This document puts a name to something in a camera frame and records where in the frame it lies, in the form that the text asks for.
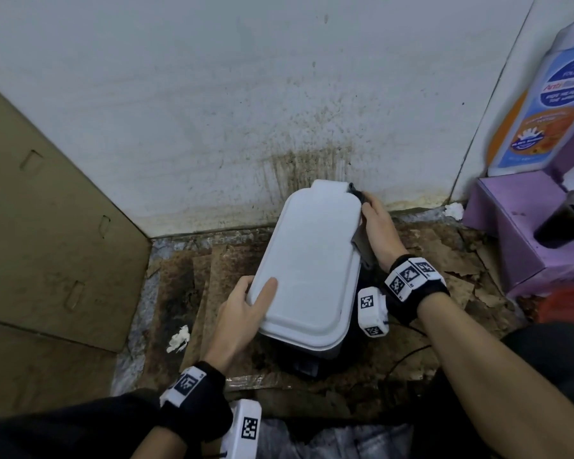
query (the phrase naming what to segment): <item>white trash bin lid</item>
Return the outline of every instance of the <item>white trash bin lid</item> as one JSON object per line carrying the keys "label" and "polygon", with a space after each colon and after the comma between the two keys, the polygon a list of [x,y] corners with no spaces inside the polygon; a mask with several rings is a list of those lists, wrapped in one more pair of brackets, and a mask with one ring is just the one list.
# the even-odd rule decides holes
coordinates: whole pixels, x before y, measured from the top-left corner
{"label": "white trash bin lid", "polygon": [[247,296],[253,303],[276,277],[260,332],[313,354],[336,348],[351,320],[360,268],[351,238],[361,203],[348,186],[316,180],[287,199]]}

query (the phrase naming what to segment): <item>hand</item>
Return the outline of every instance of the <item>hand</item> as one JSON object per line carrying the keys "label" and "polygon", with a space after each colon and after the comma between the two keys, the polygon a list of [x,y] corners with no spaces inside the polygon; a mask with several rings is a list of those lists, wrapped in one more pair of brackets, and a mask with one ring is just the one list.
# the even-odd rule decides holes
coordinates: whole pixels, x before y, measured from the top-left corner
{"label": "hand", "polygon": [[224,375],[234,356],[251,342],[259,330],[276,294],[278,282],[273,277],[261,289],[255,303],[249,306],[245,302],[245,294],[252,281],[252,275],[241,277],[228,300],[219,308],[215,332],[206,355],[202,358]]}
{"label": "hand", "polygon": [[402,254],[408,254],[408,251],[402,244],[394,222],[383,208],[381,201],[372,193],[364,192],[364,194],[372,203],[365,202],[362,206],[362,213],[367,221],[365,230],[368,240],[381,269],[389,272],[395,260]]}

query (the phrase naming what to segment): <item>gray fabric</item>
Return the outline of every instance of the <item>gray fabric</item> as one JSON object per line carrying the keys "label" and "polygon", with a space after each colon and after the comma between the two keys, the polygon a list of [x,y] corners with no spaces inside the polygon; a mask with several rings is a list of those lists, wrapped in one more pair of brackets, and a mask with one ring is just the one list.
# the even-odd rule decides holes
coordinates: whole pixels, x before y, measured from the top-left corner
{"label": "gray fabric", "polygon": [[411,425],[328,428],[308,444],[294,442],[281,420],[264,419],[257,459],[407,459]]}

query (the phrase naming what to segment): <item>bottle label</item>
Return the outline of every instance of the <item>bottle label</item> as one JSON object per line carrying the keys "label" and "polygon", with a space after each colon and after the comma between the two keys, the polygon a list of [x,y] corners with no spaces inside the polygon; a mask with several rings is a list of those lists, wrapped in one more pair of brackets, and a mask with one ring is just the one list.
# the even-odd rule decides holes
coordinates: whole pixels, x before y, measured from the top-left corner
{"label": "bottle label", "polygon": [[529,103],[500,168],[545,161],[574,123],[574,48],[548,68],[541,90]]}

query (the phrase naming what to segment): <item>black cable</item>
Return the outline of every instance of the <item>black cable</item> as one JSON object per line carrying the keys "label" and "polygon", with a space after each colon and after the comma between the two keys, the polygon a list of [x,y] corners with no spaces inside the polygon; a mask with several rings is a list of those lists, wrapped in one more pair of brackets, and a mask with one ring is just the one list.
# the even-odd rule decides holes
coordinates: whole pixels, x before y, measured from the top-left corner
{"label": "black cable", "polygon": [[395,370],[395,368],[398,367],[398,365],[400,365],[402,362],[404,362],[407,358],[409,358],[412,355],[414,355],[415,353],[418,353],[419,351],[423,351],[424,349],[427,349],[429,347],[431,347],[431,345],[421,346],[421,347],[418,347],[417,349],[411,351],[407,355],[405,355],[403,358],[401,358],[398,362],[396,362],[394,364],[394,366],[391,368],[391,370],[389,370],[389,372],[387,372],[387,377],[389,377],[391,375],[391,372],[393,372]]}
{"label": "black cable", "polygon": [[411,329],[412,331],[415,331],[418,334],[423,335],[424,337],[427,337],[427,334],[424,331],[420,331],[419,329],[415,329],[414,327],[411,327],[410,325],[400,324],[399,322],[390,322],[389,325],[399,325],[400,327],[404,327],[405,329]]}

